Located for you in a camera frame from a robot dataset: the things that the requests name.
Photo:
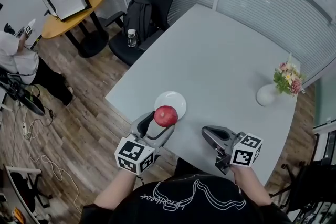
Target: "white vase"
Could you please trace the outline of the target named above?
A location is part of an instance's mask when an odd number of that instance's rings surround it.
[[[276,88],[276,84],[272,83],[269,85],[262,86],[256,95],[256,100],[258,104],[262,106],[268,106],[272,104],[280,95],[279,90]]]

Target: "pink flower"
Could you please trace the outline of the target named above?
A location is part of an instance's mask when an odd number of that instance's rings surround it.
[[[298,94],[301,91],[302,83],[300,80],[294,80],[290,86],[290,92],[292,94]]]
[[[283,62],[283,63],[281,63],[280,64],[280,66],[279,66],[279,68],[280,68],[280,70],[282,70],[282,71],[286,71],[286,63],[285,62]]]

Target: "water bottle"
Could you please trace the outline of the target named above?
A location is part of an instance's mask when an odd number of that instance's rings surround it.
[[[135,31],[135,29],[128,29],[128,46],[134,48],[137,42],[137,31]]]

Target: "person in white shirt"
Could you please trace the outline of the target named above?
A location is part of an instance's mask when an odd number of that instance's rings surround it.
[[[38,56],[37,52],[26,47],[27,34],[20,39],[0,31],[0,66],[10,74],[19,74],[24,84],[39,84],[51,95],[68,106],[73,89],[65,85],[65,77],[53,72]]]

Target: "yellow round table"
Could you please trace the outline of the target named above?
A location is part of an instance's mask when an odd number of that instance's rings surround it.
[[[43,30],[42,37],[45,39],[51,39],[65,34],[73,45],[77,48],[79,54],[84,57],[92,57],[98,54],[109,41],[109,34],[102,28],[98,18],[95,14],[95,9],[102,3],[103,0],[89,0],[91,8],[84,10],[81,13],[73,15],[64,22],[54,16],[49,16],[46,20]],[[89,33],[83,24],[83,20],[87,17],[91,17],[97,31]],[[76,38],[72,35],[71,29],[76,25],[80,27],[85,38],[79,43]]]

